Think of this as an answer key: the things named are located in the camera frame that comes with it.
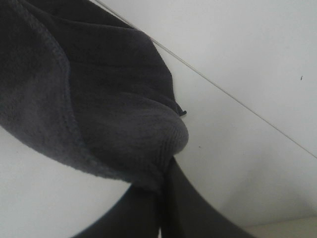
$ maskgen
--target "dark cloth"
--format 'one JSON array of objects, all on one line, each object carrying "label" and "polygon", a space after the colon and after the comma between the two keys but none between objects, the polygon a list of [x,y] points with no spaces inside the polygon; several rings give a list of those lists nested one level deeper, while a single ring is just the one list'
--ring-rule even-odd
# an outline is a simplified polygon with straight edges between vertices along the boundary
[{"label": "dark cloth", "polygon": [[63,164],[158,192],[188,132],[149,37],[88,0],[1,0],[0,31],[0,125]]}]

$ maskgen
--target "gray towel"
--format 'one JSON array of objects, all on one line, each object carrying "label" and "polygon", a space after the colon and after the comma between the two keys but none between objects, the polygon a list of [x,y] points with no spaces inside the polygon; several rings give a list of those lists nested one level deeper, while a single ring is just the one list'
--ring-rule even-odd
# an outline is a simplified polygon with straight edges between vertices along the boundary
[{"label": "gray towel", "polygon": [[88,0],[0,1],[0,125],[36,151],[159,191],[187,143],[151,40]]}]

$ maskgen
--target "dark gray fabric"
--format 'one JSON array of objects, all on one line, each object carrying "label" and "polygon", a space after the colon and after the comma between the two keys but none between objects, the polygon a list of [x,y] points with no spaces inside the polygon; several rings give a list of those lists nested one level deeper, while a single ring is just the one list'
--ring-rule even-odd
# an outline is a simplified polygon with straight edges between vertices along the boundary
[{"label": "dark gray fabric", "polygon": [[151,40],[88,0],[0,1],[0,125],[97,176],[158,191],[187,143]]}]

